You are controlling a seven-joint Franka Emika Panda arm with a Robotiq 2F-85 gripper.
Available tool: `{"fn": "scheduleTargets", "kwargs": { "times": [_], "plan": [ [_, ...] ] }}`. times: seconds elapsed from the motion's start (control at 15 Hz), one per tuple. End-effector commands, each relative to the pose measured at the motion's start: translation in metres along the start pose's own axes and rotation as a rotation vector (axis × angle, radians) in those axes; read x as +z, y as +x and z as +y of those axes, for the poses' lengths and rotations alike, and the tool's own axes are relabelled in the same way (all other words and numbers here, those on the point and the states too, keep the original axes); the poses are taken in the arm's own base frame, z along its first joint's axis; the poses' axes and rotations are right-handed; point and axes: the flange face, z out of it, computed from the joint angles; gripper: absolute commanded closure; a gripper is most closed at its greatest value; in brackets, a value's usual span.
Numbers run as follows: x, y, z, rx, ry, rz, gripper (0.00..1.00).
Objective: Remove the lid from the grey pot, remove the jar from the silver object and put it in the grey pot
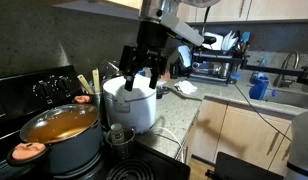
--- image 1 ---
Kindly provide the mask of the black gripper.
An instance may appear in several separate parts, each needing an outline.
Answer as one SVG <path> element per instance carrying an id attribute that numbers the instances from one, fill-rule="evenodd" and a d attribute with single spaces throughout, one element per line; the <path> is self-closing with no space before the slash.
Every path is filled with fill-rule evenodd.
<path id="1" fill-rule="evenodd" d="M 159 76 L 164 73 L 166 67 L 166 58 L 161 51 L 167 42 L 167 31 L 163 25 L 142 21 L 138 29 L 137 46 L 124 46 L 119 69 L 127 76 L 125 82 L 127 91 L 133 89 L 134 75 L 143 67 L 151 68 L 149 87 L 156 88 Z"/>

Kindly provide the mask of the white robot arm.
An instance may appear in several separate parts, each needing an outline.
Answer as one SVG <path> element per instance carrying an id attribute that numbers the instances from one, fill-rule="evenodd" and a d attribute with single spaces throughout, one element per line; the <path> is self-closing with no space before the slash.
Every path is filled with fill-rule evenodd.
<path id="1" fill-rule="evenodd" d="M 137 46 L 125 45 L 119 70 L 125 78 L 125 89 L 133 89 L 135 75 L 144 67 L 151 69 L 149 87 L 154 89 L 165 74 L 167 57 L 162 54 L 169 37 L 180 37 L 185 44 L 200 47 L 205 39 L 177 17 L 180 3 L 198 8 L 209 8 L 220 0 L 143 0 L 139 12 L 140 25 Z"/>

